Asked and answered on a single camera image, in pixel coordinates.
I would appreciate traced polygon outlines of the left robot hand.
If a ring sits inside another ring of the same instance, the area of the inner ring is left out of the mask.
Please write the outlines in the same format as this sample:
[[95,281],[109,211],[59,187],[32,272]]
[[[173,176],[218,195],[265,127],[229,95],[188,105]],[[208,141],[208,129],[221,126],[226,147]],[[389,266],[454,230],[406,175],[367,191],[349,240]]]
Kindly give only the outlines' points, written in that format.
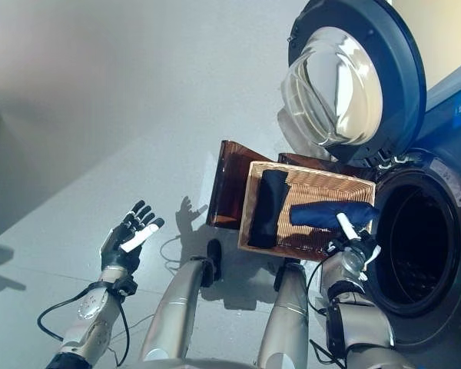
[[156,218],[152,207],[144,200],[135,203],[131,210],[113,227],[100,249],[101,269],[120,267],[133,274],[140,264],[143,244],[164,225]]

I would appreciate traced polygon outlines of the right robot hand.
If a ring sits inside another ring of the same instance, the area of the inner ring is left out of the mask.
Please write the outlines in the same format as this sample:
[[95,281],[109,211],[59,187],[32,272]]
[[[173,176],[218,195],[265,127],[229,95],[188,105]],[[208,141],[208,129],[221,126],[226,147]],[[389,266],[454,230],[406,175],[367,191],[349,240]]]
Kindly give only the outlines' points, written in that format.
[[337,235],[328,243],[327,254],[333,255],[335,252],[349,249],[359,255],[362,263],[360,271],[366,272],[369,263],[379,256],[381,247],[365,229],[357,233],[349,218],[344,213],[337,213],[336,220],[340,226],[341,235]]

